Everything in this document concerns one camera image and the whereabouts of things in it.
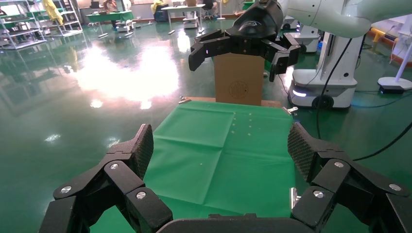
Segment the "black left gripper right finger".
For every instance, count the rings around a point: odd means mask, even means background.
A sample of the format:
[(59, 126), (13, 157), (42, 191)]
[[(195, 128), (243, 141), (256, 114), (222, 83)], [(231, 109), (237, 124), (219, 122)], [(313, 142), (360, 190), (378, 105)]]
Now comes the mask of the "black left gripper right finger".
[(319, 233), (336, 205), (346, 207), (371, 233), (412, 230), (411, 191), (352, 160), (338, 145), (312, 137), (293, 123), (287, 148), (308, 188), (291, 201), (292, 218)]

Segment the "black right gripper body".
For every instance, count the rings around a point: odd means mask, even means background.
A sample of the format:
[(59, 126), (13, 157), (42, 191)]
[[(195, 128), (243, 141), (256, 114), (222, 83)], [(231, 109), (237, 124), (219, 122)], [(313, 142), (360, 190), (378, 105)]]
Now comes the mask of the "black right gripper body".
[(225, 36), (230, 37), (230, 52), (260, 56), (261, 41), (274, 41), (282, 23), (283, 11), (278, 1), (255, 1), (231, 28), (225, 30)]

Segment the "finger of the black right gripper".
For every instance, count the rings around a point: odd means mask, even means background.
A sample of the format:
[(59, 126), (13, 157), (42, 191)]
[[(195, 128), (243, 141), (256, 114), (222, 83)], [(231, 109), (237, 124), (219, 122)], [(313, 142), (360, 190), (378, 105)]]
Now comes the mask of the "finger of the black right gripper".
[(301, 46), (290, 33), (284, 33), (275, 41), (264, 40), (264, 59), (271, 62), (269, 81), (275, 76), (286, 73), (289, 66), (298, 61)]
[(231, 38), (221, 29), (200, 35), (190, 47), (189, 69), (195, 71), (206, 58), (227, 54), (231, 51)]

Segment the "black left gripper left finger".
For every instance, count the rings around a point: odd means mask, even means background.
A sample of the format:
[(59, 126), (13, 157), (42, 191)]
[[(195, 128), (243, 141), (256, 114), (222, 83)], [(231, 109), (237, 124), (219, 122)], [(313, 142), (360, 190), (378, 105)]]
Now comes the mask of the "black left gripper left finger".
[(152, 127), (142, 124), (134, 138), (111, 146), (96, 166), (54, 191), (39, 231), (88, 233), (112, 207), (137, 233), (160, 230), (173, 216), (143, 180), (153, 151)]

